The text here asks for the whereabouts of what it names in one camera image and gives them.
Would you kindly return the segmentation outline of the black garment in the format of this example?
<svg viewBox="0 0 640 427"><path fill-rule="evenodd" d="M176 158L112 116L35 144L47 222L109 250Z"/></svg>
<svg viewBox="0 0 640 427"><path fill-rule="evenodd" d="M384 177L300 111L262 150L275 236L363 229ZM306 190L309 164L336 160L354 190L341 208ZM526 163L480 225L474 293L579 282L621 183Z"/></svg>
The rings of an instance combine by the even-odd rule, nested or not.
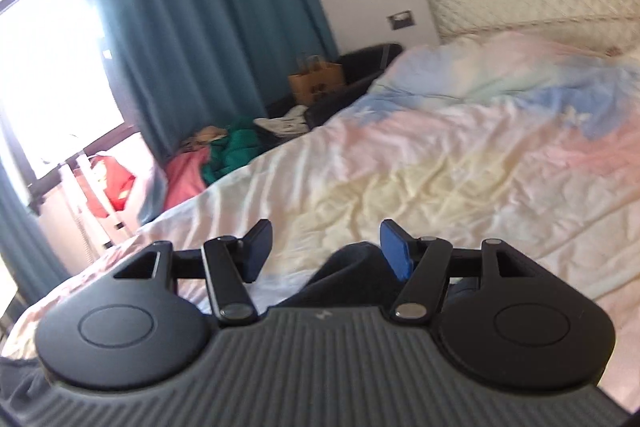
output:
<svg viewBox="0 0 640 427"><path fill-rule="evenodd" d="M334 253L283 308L390 309L402 288L380 246ZM210 305L202 251L149 246L49 311L36 328L37 355L1 361L1 414L33 407L62 381L124 391L166 381L205 348L219 325Z"/></svg>

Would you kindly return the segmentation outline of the pink cloth pile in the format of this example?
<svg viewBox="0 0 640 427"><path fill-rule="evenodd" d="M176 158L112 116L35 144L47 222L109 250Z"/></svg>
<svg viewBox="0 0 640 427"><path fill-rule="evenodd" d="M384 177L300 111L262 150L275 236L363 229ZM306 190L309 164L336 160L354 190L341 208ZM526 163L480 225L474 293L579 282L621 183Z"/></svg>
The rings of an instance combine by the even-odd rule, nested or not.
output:
<svg viewBox="0 0 640 427"><path fill-rule="evenodd" d="M167 192L164 209L174 208L205 191L201 167L209 158L209 149L201 147L183 152L168 162L165 173Z"/></svg>

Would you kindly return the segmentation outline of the light blue cloth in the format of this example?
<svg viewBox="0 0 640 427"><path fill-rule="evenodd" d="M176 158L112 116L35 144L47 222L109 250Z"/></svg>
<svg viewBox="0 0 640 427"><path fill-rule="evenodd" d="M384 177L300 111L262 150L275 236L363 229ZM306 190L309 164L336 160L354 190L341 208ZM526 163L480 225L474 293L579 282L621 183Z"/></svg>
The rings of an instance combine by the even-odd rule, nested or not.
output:
<svg viewBox="0 0 640 427"><path fill-rule="evenodd" d="M165 171L153 164L134 181L127 209L136 218L137 226L147 225L156 219L164 209L168 191Z"/></svg>

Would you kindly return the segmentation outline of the white garment steamer stand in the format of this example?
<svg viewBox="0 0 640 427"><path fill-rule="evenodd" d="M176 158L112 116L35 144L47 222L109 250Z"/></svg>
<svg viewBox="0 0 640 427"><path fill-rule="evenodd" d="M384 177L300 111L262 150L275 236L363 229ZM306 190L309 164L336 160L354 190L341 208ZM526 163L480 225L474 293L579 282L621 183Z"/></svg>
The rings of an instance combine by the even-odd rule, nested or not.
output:
<svg viewBox="0 0 640 427"><path fill-rule="evenodd" d="M102 172L100 164L92 167L83 150L58 165L62 194L91 261L131 236L124 218L105 193Z"/></svg>

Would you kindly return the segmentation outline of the green garment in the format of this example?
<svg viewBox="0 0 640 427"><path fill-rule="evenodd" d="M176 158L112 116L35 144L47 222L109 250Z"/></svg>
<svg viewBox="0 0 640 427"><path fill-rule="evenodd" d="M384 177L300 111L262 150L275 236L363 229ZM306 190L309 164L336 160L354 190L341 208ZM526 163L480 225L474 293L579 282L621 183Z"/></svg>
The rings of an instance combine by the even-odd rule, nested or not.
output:
<svg viewBox="0 0 640 427"><path fill-rule="evenodd" d="M201 178L211 186L238 170L264 151L257 127L251 119L240 119L226 128L226 134L208 144L208 156L201 165Z"/></svg>

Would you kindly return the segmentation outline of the beige crumpled cloth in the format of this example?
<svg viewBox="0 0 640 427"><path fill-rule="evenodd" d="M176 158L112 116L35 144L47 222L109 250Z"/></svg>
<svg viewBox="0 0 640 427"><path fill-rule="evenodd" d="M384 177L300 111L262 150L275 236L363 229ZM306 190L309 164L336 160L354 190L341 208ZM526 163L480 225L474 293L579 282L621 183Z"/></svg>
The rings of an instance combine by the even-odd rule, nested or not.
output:
<svg viewBox="0 0 640 427"><path fill-rule="evenodd" d="M192 150L198 150L212 142L224 139L227 135L228 131L226 129L207 126L195 132L189 138L184 139L181 142L180 150L181 152L192 152Z"/></svg>

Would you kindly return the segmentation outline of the pastel bed duvet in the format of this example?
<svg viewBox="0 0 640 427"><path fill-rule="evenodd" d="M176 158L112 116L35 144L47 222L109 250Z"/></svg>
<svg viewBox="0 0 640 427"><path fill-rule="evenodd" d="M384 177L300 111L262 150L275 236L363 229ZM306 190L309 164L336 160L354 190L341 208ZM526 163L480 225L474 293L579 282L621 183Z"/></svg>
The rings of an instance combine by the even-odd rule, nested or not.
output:
<svg viewBox="0 0 640 427"><path fill-rule="evenodd" d="M458 247L499 237L614 322L602 388L639 405L639 53L609 57L517 32L400 54L369 92L163 212L17 320L9 359L36 354L50 309L144 246L240 235L274 244L252 290L291 296L333 251L393 219Z"/></svg>

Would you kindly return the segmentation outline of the red garment on hanger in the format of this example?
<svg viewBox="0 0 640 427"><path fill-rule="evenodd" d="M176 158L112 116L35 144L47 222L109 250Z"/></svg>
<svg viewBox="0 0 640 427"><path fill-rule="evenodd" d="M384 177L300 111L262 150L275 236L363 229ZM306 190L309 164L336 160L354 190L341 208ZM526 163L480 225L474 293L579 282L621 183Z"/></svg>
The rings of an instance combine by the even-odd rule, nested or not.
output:
<svg viewBox="0 0 640 427"><path fill-rule="evenodd" d="M96 183L112 205L115 211L122 211L126 207L127 199L136 181L136 176L119 161L110 155L96 155L89 159L91 174ZM94 217L105 219L108 212L100 203L96 193L87 181L80 168L74 170L74 176L87 199L87 207Z"/></svg>

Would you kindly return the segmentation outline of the white cloth on chair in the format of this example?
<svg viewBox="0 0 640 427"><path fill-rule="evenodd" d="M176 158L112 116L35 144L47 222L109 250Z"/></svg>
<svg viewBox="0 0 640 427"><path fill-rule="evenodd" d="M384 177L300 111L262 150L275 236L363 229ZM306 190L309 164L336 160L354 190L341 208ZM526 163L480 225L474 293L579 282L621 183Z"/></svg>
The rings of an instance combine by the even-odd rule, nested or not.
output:
<svg viewBox="0 0 640 427"><path fill-rule="evenodd" d="M278 138L292 139L309 131L305 119L306 112L306 106L296 105L281 117L256 118L254 124L256 124L258 128L264 129Z"/></svg>

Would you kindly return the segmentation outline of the teal left curtain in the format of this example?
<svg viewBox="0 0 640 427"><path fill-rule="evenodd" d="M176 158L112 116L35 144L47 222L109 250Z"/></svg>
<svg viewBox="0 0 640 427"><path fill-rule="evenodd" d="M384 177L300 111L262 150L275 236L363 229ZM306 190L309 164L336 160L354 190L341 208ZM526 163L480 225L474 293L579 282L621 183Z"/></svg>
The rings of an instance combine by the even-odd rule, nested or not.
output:
<svg viewBox="0 0 640 427"><path fill-rule="evenodd" d="M0 167L1 256L28 305L46 297L70 277L43 235L37 220L22 204L6 169Z"/></svg>

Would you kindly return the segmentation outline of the teal curtain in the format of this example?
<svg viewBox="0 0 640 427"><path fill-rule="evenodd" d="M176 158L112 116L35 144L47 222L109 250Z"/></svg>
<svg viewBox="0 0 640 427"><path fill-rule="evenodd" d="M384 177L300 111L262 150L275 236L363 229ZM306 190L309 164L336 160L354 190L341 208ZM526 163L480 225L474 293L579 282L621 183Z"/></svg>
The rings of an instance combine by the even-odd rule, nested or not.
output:
<svg viewBox="0 0 640 427"><path fill-rule="evenodd" d="M88 0L114 97L158 160L206 126L262 117L309 55L337 46L320 0Z"/></svg>
<svg viewBox="0 0 640 427"><path fill-rule="evenodd" d="M46 297L70 277L43 235L37 220L22 204L6 169L0 167L1 256L28 305Z"/></svg>

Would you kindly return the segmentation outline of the brown paper bag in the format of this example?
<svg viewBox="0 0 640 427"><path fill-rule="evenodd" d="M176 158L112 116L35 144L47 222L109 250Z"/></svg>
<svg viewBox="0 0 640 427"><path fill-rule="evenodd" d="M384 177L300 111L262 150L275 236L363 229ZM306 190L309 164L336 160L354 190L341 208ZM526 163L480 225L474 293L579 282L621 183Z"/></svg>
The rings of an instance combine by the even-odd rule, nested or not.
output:
<svg viewBox="0 0 640 427"><path fill-rule="evenodd" d="M303 56L298 61L298 72L288 76L295 101L311 106L320 98L345 87L341 64L328 62L322 55Z"/></svg>

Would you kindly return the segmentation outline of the teal right curtain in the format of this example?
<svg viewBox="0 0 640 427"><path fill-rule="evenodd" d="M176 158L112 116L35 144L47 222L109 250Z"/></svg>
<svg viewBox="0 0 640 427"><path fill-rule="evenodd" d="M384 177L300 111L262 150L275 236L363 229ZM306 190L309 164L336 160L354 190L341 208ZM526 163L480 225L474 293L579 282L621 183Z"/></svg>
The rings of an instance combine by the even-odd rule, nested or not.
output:
<svg viewBox="0 0 640 427"><path fill-rule="evenodd" d="M320 0L88 0L114 97L158 160L206 126L262 117L309 55L337 46Z"/></svg>

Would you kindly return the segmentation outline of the window with black frame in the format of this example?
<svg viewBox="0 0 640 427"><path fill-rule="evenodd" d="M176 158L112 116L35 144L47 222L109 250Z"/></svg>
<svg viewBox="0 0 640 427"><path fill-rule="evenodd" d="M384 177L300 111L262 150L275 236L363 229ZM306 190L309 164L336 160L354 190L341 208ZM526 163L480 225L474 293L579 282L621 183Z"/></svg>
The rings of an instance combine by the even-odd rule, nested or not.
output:
<svg viewBox="0 0 640 427"><path fill-rule="evenodd" d="M1 133L32 211L60 184L61 165L136 133L111 73L87 0L1 0Z"/></svg>

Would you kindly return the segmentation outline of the wall power socket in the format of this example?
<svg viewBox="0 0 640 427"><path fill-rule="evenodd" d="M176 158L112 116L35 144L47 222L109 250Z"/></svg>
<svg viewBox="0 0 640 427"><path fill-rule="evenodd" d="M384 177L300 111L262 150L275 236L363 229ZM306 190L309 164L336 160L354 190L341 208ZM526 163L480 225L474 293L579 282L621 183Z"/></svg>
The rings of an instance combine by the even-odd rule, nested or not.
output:
<svg viewBox="0 0 640 427"><path fill-rule="evenodd" d="M390 29L393 31L412 27L416 24L411 10L405 10L387 17Z"/></svg>

